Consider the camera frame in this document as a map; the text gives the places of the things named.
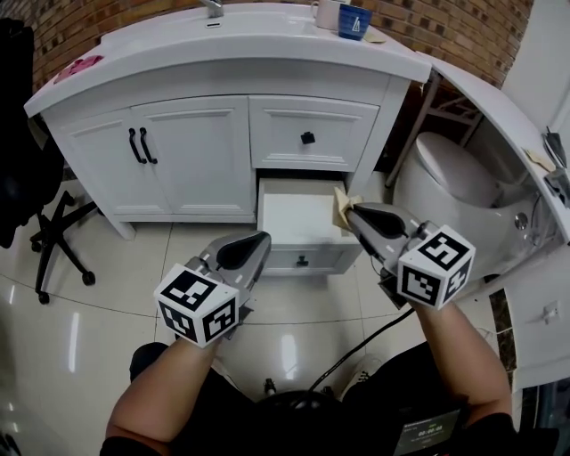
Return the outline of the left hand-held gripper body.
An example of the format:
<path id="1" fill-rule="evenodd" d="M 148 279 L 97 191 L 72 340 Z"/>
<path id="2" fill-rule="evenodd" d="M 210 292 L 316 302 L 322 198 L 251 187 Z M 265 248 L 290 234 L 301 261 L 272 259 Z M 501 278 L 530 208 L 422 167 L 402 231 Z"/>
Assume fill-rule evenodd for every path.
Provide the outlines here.
<path id="1" fill-rule="evenodd" d="M 248 307 L 253 286 L 225 282 L 209 254 L 176 264 L 154 290 L 165 326 L 177 337 L 204 348 L 219 338 L 231 338 L 252 313 Z"/>

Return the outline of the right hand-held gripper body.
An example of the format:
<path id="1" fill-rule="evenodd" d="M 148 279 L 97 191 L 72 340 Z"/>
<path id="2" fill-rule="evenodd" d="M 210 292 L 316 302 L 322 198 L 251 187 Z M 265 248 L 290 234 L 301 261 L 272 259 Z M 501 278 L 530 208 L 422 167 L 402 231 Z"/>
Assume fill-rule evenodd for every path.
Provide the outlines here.
<path id="1" fill-rule="evenodd" d="M 425 222 L 384 261 L 379 286 L 397 308 L 413 301 L 439 310 L 467 284 L 475 253 L 451 227 Z"/>

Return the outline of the beige cloth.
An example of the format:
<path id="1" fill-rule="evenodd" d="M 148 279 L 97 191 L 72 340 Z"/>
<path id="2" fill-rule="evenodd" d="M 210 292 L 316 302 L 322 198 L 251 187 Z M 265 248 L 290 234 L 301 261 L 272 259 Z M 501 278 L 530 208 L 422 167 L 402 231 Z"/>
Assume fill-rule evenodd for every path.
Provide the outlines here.
<path id="1" fill-rule="evenodd" d="M 335 187 L 332 223 L 340 229 L 351 232 L 347 220 L 348 211 L 352 210 L 356 204 L 361 203 L 363 203 L 363 197 L 361 195 L 349 197 L 340 188 Z"/>

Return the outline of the short white drawer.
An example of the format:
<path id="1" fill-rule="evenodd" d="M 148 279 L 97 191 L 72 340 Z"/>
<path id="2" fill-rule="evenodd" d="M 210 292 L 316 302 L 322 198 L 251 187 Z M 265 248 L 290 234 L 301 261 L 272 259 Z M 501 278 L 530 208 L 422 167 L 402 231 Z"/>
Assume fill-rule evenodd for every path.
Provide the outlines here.
<path id="1" fill-rule="evenodd" d="M 345 273 L 362 252 L 355 236 L 332 223 L 334 188 L 340 181 L 262 178 L 258 185 L 257 228 L 272 247 L 265 276 Z M 307 267 L 297 267 L 305 256 Z"/>

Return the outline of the person's left forearm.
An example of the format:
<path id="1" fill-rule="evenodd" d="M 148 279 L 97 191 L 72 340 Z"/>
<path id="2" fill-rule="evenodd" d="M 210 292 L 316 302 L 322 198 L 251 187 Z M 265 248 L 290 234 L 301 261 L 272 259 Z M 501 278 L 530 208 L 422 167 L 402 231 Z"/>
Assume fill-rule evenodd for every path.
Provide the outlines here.
<path id="1" fill-rule="evenodd" d="M 219 344 L 200 348 L 178 339 L 118 399 L 106 429 L 161 454 L 191 416 Z"/>

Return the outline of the person's right forearm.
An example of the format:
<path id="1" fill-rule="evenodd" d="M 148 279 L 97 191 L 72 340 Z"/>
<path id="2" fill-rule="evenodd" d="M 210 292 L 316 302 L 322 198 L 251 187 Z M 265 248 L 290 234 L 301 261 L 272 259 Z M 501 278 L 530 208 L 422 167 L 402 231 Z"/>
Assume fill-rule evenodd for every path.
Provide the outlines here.
<path id="1" fill-rule="evenodd" d="M 440 310 L 413 302 L 437 369 L 449 391 L 467 399 L 468 424 L 512 416 L 508 374 L 500 357 L 454 304 Z"/>

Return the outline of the tall white drawer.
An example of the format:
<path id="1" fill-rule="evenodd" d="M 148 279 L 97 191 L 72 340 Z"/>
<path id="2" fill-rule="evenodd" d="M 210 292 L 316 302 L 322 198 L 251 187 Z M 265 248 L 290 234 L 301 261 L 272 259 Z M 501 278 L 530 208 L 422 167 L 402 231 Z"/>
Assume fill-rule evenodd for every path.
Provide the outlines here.
<path id="1" fill-rule="evenodd" d="M 376 120 L 374 105 L 301 96 L 251 95 L 253 167 L 354 172 Z M 304 145 L 311 132 L 315 143 Z"/>

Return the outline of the white toilet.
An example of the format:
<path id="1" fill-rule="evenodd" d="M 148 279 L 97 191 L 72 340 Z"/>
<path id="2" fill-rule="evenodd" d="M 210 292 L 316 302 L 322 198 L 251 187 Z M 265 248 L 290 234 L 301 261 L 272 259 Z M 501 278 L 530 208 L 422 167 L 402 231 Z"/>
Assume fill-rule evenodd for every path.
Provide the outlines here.
<path id="1" fill-rule="evenodd" d="M 414 140 L 395 180 L 393 202 L 467 239 L 476 249 L 473 281 L 508 272 L 558 235 L 529 175 L 505 183 L 436 133 L 423 132 Z"/>

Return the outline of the white cabinet door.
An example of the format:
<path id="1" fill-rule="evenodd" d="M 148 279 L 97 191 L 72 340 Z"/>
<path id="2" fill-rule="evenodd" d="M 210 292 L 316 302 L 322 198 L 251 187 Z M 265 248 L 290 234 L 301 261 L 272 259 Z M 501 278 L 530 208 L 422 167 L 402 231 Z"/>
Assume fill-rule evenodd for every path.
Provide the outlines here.
<path id="1" fill-rule="evenodd" d="M 68 123 L 61 131 L 112 214 L 168 214 L 170 206 L 151 164 L 139 164 L 132 153 L 128 141 L 131 127 L 135 130 L 131 111 L 123 109 Z M 146 159 L 136 130 L 134 141 Z"/>
<path id="2" fill-rule="evenodd" d="M 147 130 L 151 156 L 158 160 L 153 169 L 173 214 L 254 216 L 246 96 L 154 102 L 131 111 L 137 131 Z"/>

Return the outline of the person's black shorts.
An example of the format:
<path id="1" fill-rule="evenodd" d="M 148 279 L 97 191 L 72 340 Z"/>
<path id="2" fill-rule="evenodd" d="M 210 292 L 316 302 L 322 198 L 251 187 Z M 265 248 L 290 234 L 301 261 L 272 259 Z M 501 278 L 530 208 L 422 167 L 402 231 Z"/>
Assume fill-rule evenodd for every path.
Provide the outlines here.
<path id="1" fill-rule="evenodd" d="M 419 361 L 423 389 L 404 376 L 409 362 Z M 324 405 L 292 411 L 263 400 L 254 403 L 210 368 L 189 419 L 174 436 L 157 437 L 169 456 L 394 456 L 404 424 L 455 413 L 466 405 L 452 397 L 440 378 L 427 343 L 389 360 L 369 379 L 349 387 L 340 402 L 323 395 Z M 465 418 L 468 408 L 458 416 Z M 551 456 L 555 430 L 533 430 L 522 436 L 512 418 L 495 413 L 470 427 L 456 421 L 452 436 L 404 456 Z M 107 436 L 100 456 L 159 456 L 131 436 Z"/>

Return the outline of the person's white shoe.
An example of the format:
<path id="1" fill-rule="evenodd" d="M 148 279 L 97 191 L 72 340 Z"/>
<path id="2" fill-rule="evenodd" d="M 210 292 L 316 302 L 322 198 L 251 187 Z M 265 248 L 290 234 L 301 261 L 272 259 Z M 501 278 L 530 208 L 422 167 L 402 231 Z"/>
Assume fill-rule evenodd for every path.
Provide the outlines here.
<path id="1" fill-rule="evenodd" d="M 352 377 L 346 384 L 344 390 L 339 396 L 339 400 L 343 401 L 347 392 L 355 385 L 367 381 L 378 369 L 382 366 L 383 362 L 372 354 L 366 354 L 357 364 L 352 374 Z"/>

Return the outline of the grey tool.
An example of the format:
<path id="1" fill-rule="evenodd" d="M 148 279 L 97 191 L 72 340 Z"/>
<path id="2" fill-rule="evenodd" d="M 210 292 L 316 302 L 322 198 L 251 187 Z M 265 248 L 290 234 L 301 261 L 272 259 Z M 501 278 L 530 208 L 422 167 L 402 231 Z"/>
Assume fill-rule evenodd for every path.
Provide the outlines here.
<path id="1" fill-rule="evenodd" d="M 544 181 L 552 195 L 559 198 L 562 204 L 570 209 L 570 179 L 566 169 L 557 167 L 544 176 Z"/>

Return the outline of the beige paper piece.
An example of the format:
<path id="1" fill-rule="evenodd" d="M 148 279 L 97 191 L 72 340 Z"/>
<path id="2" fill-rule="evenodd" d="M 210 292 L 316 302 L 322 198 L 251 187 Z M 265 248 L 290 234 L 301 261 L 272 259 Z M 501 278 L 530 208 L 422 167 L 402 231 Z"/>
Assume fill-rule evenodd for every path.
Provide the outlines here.
<path id="1" fill-rule="evenodd" d="M 536 165 L 540 166 L 542 169 L 551 173 L 556 170 L 555 165 L 549 158 L 544 158 L 541 154 L 534 151 L 524 149 L 526 156 Z"/>

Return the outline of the chest screen device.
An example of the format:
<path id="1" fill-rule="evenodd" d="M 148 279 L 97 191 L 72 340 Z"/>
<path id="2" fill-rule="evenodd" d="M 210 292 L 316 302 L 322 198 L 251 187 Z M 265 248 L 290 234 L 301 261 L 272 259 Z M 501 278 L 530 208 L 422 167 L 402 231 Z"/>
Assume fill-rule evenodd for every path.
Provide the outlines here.
<path id="1" fill-rule="evenodd" d="M 431 418 L 403 425 L 393 456 L 430 450 L 448 441 L 460 416 L 460 410 L 448 411 Z"/>

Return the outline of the black tool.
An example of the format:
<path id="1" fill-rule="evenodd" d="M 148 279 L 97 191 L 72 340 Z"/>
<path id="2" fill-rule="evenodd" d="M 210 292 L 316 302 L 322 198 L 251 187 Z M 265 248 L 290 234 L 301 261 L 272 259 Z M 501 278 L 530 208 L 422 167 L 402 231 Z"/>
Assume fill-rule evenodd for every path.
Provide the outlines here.
<path id="1" fill-rule="evenodd" d="M 542 134 L 542 139 L 545 150 L 555 163 L 555 167 L 567 168 L 566 152 L 559 133 L 552 132 L 546 127 L 546 132 Z"/>

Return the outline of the white vanity cabinet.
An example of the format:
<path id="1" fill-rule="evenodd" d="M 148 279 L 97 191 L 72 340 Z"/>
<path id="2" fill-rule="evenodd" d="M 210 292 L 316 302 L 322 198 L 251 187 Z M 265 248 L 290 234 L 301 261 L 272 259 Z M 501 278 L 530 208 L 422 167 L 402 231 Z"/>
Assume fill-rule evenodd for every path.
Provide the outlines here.
<path id="1" fill-rule="evenodd" d="M 386 144 L 413 82 L 431 67 L 387 36 L 384 44 L 339 37 L 317 28 L 311 9 L 299 4 L 231 4 L 211 19 L 207 8 L 170 13 L 105 35 L 79 59 L 102 55 L 89 69 L 54 84 L 26 103 L 40 115 L 64 158 L 99 209 L 125 239 L 136 223 L 252 223 L 257 218 L 255 168 L 252 218 L 165 215 L 117 216 L 82 168 L 61 128 L 84 118 L 135 106 L 215 96 L 301 96 L 379 108 L 354 172 L 338 172 L 349 194 L 361 193 Z"/>

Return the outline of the blue cup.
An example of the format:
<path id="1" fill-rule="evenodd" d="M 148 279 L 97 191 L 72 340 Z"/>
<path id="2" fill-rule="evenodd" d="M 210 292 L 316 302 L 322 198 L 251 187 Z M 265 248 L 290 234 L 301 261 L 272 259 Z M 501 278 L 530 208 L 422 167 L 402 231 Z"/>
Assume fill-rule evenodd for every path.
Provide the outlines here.
<path id="1" fill-rule="evenodd" d="M 371 22 L 372 12 L 351 4 L 341 4 L 338 11 L 338 35 L 362 41 Z"/>

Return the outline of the white mug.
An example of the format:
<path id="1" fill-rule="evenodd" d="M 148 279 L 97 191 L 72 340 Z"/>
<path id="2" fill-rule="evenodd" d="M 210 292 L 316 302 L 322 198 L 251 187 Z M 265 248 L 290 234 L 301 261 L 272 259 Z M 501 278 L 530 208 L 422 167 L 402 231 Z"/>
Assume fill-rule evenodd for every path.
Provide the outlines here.
<path id="1" fill-rule="evenodd" d="M 342 3 L 339 0 L 314 0 L 311 3 L 311 14 L 315 26 L 319 29 L 338 30 L 338 15 Z"/>

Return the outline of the black office chair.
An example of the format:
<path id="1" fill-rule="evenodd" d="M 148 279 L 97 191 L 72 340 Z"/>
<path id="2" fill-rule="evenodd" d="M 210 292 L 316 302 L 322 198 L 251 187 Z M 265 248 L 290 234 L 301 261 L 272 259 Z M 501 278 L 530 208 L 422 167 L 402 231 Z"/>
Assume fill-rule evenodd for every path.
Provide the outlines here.
<path id="1" fill-rule="evenodd" d="M 33 53 L 33 29 L 21 20 L 0 19 L 0 247 L 9 248 L 17 229 L 37 217 L 40 231 L 30 238 L 31 249 L 40 255 L 35 292 L 40 304 L 47 305 L 50 298 L 43 284 L 55 246 L 79 270 L 86 286 L 95 284 L 94 273 L 81 264 L 64 232 L 97 206 L 91 201 L 65 214 L 65 208 L 76 204 L 65 191 L 53 216 L 43 214 L 60 189 L 64 157 L 51 135 L 44 145 L 37 143 L 24 110 L 31 97 Z"/>

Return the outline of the pink cloth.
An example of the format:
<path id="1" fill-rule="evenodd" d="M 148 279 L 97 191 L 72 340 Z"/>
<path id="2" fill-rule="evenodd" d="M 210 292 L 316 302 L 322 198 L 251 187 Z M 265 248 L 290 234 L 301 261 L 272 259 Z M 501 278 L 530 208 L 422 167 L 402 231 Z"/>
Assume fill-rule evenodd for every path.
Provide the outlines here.
<path id="1" fill-rule="evenodd" d="M 68 67 L 60 71 L 55 77 L 53 83 L 58 84 L 62 80 L 68 79 L 69 77 L 72 77 L 85 69 L 91 68 L 92 66 L 96 65 L 99 61 L 103 59 L 104 57 L 98 54 L 77 59 L 76 61 L 72 62 Z"/>

